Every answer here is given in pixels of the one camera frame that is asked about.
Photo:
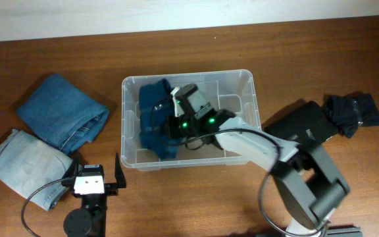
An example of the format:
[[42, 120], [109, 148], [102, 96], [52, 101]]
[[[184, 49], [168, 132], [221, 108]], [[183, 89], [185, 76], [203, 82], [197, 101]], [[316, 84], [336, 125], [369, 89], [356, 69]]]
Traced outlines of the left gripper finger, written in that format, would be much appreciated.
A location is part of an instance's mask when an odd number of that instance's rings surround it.
[[118, 153], [116, 153], [115, 156], [114, 177], [116, 179], [117, 188], [126, 188], [126, 178], [121, 167], [120, 157]]
[[73, 176], [77, 176], [78, 174], [78, 167], [79, 167], [79, 158], [74, 158], [69, 166], [69, 168], [66, 170], [64, 177], [65, 178], [71, 178]]

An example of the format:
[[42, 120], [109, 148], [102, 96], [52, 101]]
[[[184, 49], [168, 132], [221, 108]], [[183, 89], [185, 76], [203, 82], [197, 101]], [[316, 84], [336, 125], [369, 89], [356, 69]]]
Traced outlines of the light blue jeans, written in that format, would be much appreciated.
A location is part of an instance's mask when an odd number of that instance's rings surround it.
[[0, 144], [0, 180], [24, 198], [63, 177], [72, 159], [40, 139], [12, 130]]

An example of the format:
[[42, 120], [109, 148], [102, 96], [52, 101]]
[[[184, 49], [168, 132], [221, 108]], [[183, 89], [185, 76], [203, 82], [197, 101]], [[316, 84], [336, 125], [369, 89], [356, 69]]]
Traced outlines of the black taped garment bundle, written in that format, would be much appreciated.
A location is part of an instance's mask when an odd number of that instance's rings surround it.
[[379, 126], [379, 110], [369, 93], [331, 95], [324, 104], [324, 113], [346, 138], [352, 138], [360, 127]]

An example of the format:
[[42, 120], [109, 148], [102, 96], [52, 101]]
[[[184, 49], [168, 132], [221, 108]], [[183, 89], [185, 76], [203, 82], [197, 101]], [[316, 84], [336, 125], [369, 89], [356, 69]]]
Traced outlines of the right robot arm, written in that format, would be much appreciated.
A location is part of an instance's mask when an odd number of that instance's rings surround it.
[[[201, 140], [250, 159], [266, 171], [258, 196], [266, 221], [284, 236], [326, 235], [329, 218], [350, 187], [321, 145], [299, 144], [261, 132], [231, 111], [216, 110], [195, 84], [173, 89], [166, 100], [175, 110], [163, 123], [167, 145], [175, 138], [184, 138], [183, 145]], [[291, 215], [285, 230], [272, 222], [263, 206], [270, 178]]]

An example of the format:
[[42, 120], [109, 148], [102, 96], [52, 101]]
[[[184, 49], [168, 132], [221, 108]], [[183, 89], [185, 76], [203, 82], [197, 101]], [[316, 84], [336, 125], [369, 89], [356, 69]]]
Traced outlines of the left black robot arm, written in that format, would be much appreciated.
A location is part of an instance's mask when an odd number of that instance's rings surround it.
[[118, 190], [126, 187], [126, 179], [115, 157], [115, 182], [104, 182], [102, 165], [85, 165], [80, 168], [73, 160], [63, 176], [61, 184], [71, 194], [82, 200], [81, 207], [72, 210], [64, 219], [63, 228], [67, 236], [99, 237], [106, 233], [107, 198], [116, 196]]

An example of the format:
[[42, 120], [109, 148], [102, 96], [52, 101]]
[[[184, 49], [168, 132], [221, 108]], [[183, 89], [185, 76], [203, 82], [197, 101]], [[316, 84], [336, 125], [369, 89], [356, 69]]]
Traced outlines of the teal blue taped garment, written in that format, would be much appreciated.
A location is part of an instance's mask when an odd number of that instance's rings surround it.
[[169, 139], [162, 130], [162, 124], [169, 115], [174, 115], [174, 104], [170, 100], [172, 87], [163, 78], [154, 84], [139, 89], [141, 146], [153, 151], [159, 159], [175, 159], [181, 138]]

